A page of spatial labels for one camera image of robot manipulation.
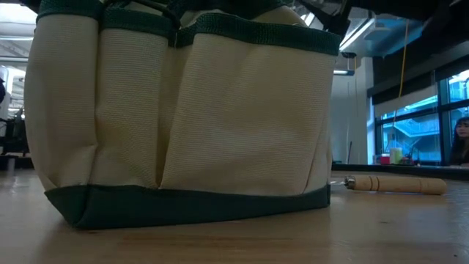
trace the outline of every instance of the canvas tote bag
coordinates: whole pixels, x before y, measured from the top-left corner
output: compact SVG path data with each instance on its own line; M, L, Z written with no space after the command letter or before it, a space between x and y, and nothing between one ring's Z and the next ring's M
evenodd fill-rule
M84 229L327 207L340 40L276 0L42 0L25 103L45 195Z

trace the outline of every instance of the wooden handle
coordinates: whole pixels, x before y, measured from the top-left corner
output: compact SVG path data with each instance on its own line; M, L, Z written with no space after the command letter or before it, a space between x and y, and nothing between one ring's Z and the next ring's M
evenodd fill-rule
M349 187L359 191L392 191L420 194L446 193L446 183L441 179L418 177L354 175L355 184Z

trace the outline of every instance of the wooden table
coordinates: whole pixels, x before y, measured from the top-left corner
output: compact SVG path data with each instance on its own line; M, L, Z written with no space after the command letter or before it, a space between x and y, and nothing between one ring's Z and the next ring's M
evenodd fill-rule
M0 176L0 263L469 263L469 183L443 197L333 187L328 209L76 231L32 171Z

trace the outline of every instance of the green bag bottom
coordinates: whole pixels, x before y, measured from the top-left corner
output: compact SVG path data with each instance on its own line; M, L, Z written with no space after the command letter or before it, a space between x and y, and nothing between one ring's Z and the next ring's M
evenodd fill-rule
M246 219L330 204L329 185L291 197L98 185L56 188L45 195L70 225L87 230Z

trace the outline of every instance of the window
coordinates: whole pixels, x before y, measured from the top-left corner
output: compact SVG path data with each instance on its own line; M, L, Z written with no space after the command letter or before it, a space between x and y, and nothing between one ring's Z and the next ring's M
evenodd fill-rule
M453 142L454 128L456 127L457 120L459 120L462 117L469 117L469 106L451 111L450 117L451 117L451 142Z
M405 106L404 108L398 109L396 116L398 117L403 114L410 114L410 113L417 112L420 110L434 108L434 107L437 107L437 104L438 104L438 97L437 95L434 95L427 99L423 99L417 103L413 103L409 106ZM394 117L394 111L382 115L381 119L385 120L387 118L392 118L392 117Z
M403 155L413 160L441 161L440 123L437 114L425 115L383 125L383 152L402 148Z
M450 103L469 99L469 70L448 78Z

